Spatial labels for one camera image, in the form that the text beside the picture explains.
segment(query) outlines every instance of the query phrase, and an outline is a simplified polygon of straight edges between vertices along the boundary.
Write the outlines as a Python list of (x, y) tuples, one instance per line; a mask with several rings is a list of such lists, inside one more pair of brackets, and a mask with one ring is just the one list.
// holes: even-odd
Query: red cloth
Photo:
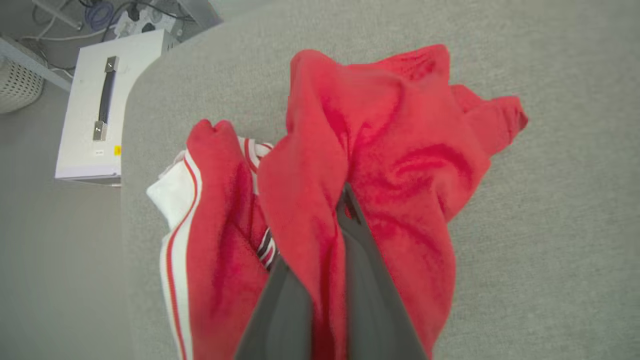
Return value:
[(293, 58), (288, 135), (263, 159), (258, 187), (278, 249), (314, 303), (314, 359), (347, 354), (335, 216), (345, 181), (431, 358), (454, 290), (447, 221), (526, 124), (516, 97), (484, 101), (449, 86), (442, 45), (368, 65), (317, 51)]

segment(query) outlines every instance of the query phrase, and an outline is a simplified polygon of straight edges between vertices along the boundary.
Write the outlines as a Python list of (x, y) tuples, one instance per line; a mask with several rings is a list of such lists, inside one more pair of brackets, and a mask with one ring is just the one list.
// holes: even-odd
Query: red jacket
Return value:
[[(454, 289), (447, 222), (473, 194), (490, 156), (525, 127), (519, 100), (484, 101), (450, 86), (442, 45), (348, 66), (302, 51), (291, 61), (286, 121), (288, 135), (257, 167), (260, 206), (248, 196), (251, 169), (229, 123), (201, 122), (189, 136), (201, 192), (185, 217), (185, 250), (164, 250), (186, 259), (186, 305), (180, 312), (179, 297), (168, 301), (173, 322), (188, 327), (188, 344), (177, 336), (181, 354), (233, 356), (268, 276), (256, 256), (268, 225), (313, 300), (314, 359), (346, 358), (345, 248), (335, 207), (348, 181), (431, 358)], [(266, 223), (254, 224), (256, 213)]]

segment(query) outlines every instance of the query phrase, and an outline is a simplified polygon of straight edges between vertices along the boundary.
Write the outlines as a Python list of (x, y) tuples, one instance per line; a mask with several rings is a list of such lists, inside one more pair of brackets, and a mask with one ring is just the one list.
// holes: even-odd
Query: red stripe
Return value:
[(249, 156), (249, 139), (244, 139), (244, 158), (246, 159), (246, 162), (249, 164), (249, 168), (251, 169), (251, 171), (257, 174), (258, 168), (255, 167), (255, 164), (253, 163), (253, 161), (251, 161), (251, 156)]
[(169, 278), (169, 292), (171, 293), (171, 308), (173, 310), (173, 322), (175, 323), (175, 332), (178, 334), (178, 341), (179, 341), (178, 346), (180, 347), (180, 353), (182, 354), (182, 359), (186, 360), (187, 355), (186, 355), (186, 351), (184, 350), (184, 339), (182, 339), (182, 330), (180, 329), (180, 318), (178, 316), (178, 303), (176, 301), (176, 295), (175, 295), (175, 282), (173, 280), (173, 263), (171, 260), (171, 252), (173, 249), (173, 241), (175, 239), (175, 235), (178, 233), (178, 231), (180, 230), (180, 227), (182, 227), (182, 224), (191, 213), (191, 210), (193, 210), (193, 206), (196, 204), (198, 185), (196, 184), (196, 177), (193, 174), (193, 170), (189, 166), (189, 163), (187, 163), (186, 159), (183, 159), (183, 161), (185, 166), (187, 166), (187, 170), (189, 170), (189, 174), (191, 175), (191, 180), (193, 180), (193, 188), (195, 193), (193, 196), (193, 202), (191, 203), (191, 207), (189, 208), (187, 215), (182, 219), (182, 221), (175, 228), (175, 231), (173, 232), (173, 234), (171, 235), (171, 238), (169, 239), (169, 244), (167, 244), (166, 271), (168, 273), (168, 278)]

